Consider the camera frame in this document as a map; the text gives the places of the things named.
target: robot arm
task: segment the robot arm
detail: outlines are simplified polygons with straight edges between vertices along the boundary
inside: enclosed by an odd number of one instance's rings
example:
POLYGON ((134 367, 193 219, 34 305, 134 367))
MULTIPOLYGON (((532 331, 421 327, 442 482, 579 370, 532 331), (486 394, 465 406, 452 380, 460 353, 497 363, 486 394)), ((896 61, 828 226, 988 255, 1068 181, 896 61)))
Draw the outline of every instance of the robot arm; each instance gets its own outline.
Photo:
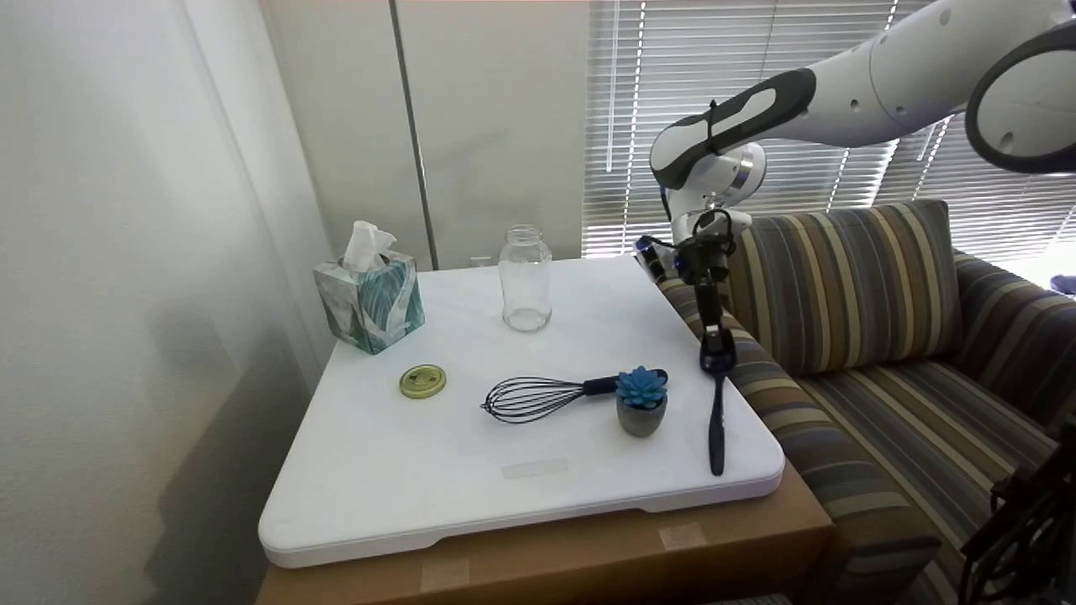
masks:
POLYGON ((1076 0, 933 0, 877 37, 667 125, 648 150, 675 238, 703 194, 763 181, 750 137, 877 144, 969 103, 970 144, 1004 168, 1076 168, 1076 0))

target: table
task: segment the table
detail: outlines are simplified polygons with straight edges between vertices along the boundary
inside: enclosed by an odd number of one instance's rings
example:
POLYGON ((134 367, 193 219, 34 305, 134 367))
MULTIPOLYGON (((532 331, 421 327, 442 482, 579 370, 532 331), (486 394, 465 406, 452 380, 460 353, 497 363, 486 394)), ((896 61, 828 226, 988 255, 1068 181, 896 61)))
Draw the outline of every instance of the table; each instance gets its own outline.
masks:
MULTIPOLYGON (((468 543, 460 534, 503 529, 528 534, 528 529, 541 533, 533 526, 568 518, 605 526, 608 518, 593 516, 648 510, 641 518, 654 518, 783 493, 783 453, 732 388, 727 388, 727 475, 710 478, 713 380, 697 367, 691 333, 632 259, 555 263, 555 320, 533 338, 502 327, 493 270, 421 273, 421 296, 425 327, 386 353, 333 351, 263 510, 257 539, 276 568, 354 557, 383 565, 406 557, 401 550, 437 555, 468 543), (414 363, 439 363, 446 389, 432 400, 403 400, 397 376, 414 363), (532 427, 493 425, 477 406, 503 376, 589 380, 632 367, 667 370, 667 412, 646 442, 617 429, 608 400, 573 405, 532 427)), ((691 526, 685 543, 713 545, 703 518, 691 526)), ((439 574, 457 578, 425 568, 409 586, 424 594, 442 586, 439 574)), ((483 586, 470 557, 465 568, 468 590, 483 586)))
POLYGON ((829 518, 793 466, 777 493, 667 516, 617 510, 446 539, 321 568, 270 565, 257 605, 713 601, 795 594, 829 518))

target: white tabletop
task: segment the white tabletop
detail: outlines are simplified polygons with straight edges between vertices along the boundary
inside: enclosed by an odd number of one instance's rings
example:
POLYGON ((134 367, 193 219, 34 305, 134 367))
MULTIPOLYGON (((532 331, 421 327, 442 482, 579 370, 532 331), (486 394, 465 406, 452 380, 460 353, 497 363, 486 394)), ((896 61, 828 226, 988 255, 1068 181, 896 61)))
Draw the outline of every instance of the white tabletop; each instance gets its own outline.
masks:
POLYGON ((710 475, 713 380, 698 344, 632 259, 555 263, 550 322, 512 333, 493 270, 421 273, 425 327, 379 358, 337 344, 263 510, 283 568, 430 547, 451 534, 600 510, 675 510, 763 499, 783 451, 727 382, 727 475, 710 475), (437 363, 446 388, 406 400, 406 367, 437 363), (503 376, 592 380, 635 367, 667 372, 653 437, 628 437, 615 400, 581 400, 508 427, 480 412, 503 376))

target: striped sofa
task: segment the striped sofa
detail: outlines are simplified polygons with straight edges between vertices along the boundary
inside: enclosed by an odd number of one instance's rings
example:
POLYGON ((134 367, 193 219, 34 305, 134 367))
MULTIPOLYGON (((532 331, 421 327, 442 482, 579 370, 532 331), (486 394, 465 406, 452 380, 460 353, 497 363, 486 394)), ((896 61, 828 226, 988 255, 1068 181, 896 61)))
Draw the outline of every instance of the striped sofa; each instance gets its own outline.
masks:
POLYGON ((732 382, 838 529, 799 598, 956 601, 990 484, 1076 412, 1076 303, 958 255, 944 202, 756 219, 721 296, 732 382))

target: whisk handle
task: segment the whisk handle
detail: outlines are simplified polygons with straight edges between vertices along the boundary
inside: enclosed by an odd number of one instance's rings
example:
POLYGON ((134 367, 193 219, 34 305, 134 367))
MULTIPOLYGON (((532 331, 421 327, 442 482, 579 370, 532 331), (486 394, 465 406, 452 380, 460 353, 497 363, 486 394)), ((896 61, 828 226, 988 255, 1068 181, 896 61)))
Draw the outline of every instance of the whisk handle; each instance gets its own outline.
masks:
POLYGON ((579 394, 581 394, 581 398, 615 394, 615 380, 617 380, 617 376, 585 380, 585 382, 579 388, 579 394))

